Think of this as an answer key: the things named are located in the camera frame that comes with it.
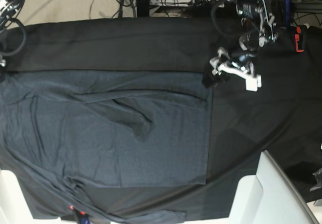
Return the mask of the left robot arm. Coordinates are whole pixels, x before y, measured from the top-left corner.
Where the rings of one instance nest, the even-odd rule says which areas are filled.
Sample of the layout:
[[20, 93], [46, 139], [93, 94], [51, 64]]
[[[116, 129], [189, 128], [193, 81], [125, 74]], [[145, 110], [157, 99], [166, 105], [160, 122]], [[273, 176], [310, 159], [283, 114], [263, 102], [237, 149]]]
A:
[[[220, 26], [217, 11], [220, 6], [226, 5], [235, 6], [241, 26], [239, 30], [225, 30]], [[235, 75], [245, 81], [247, 91], [256, 92], [262, 87], [262, 76], [255, 69], [254, 59], [261, 48], [277, 39], [275, 16], [266, 0], [217, 0], [210, 16], [219, 35], [225, 39], [235, 39], [236, 43], [230, 49], [223, 46], [218, 48], [217, 55], [207, 65], [202, 84], [209, 88]]]

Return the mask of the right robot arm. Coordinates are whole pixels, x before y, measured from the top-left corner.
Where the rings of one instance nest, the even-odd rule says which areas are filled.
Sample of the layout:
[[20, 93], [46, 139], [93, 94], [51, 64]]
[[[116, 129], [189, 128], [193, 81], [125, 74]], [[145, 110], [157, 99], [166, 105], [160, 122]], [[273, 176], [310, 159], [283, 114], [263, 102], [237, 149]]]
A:
[[27, 31], [24, 24], [18, 19], [26, 0], [1, 0], [1, 34], [4, 34], [11, 24], [17, 24], [22, 33], [22, 42], [12, 51], [1, 51], [1, 69], [7, 66], [6, 57], [18, 54], [26, 44]]

